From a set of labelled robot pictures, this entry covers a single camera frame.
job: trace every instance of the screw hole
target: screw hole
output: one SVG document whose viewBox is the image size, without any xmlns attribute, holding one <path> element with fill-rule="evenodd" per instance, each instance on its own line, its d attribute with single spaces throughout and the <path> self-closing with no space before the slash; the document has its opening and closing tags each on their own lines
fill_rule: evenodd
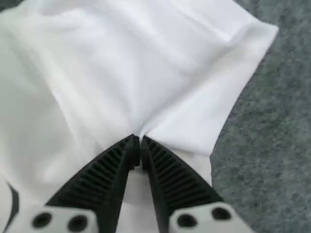
<svg viewBox="0 0 311 233">
<path fill-rule="evenodd" d="M 38 214 L 36 217 L 34 217 L 32 225 L 34 228 L 43 228 L 46 227 L 52 219 L 52 215 L 50 213 L 44 212 Z"/>
<path fill-rule="evenodd" d="M 87 217 L 84 215 L 77 215 L 73 217 L 68 223 L 68 229 L 71 232 L 81 232 L 87 226 Z"/>
<path fill-rule="evenodd" d="M 231 214 L 228 210 L 218 207 L 213 209 L 212 215 L 216 220 L 229 220 L 231 219 Z"/>
<path fill-rule="evenodd" d="M 182 214 L 179 216 L 177 223 L 180 227 L 195 227 L 198 224 L 195 217 L 189 214 Z"/>
</svg>

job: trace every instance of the black ridged surface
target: black ridged surface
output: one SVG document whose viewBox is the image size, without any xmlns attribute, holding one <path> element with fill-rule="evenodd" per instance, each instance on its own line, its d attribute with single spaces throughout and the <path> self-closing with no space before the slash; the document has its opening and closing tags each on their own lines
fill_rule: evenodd
<svg viewBox="0 0 311 233">
<path fill-rule="evenodd" d="M 175 210 L 223 201 L 200 175 L 159 143 L 144 137 L 140 153 L 160 233 L 169 232 L 169 218 Z"/>
<path fill-rule="evenodd" d="M 133 135 L 116 143 L 72 177 L 47 203 L 90 209 L 100 233 L 116 230 L 130 169 L 139 165 L 139 139 Z"/>
</svg>

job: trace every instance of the white cloth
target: white cloth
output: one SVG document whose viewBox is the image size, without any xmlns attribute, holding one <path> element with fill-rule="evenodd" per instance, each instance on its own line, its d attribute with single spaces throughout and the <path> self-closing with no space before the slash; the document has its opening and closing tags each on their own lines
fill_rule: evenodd
<svg viewBox="0 0 311 233">
<path fill-rule="evenodd" d="M 0 14 L 0 169 L 21 209 L 147 135 L 211 183 L 209 156 L 277 27 L 232 0 L 25 0 Z M 157 232 L 131 172 L 117 232 Z"/>
</svg>

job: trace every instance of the gray carpet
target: gray carpet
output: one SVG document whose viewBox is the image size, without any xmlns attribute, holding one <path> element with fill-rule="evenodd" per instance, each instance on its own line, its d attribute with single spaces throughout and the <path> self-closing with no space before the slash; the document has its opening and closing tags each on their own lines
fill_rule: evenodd
<svg viewBox="0 0 311 233">
<path fill-rule="evenodd" d="M 258 233 L 309 233 L 311 1 L 238 2 L 280 32 L 219 137 L 213 184 Z"/>
</svg>

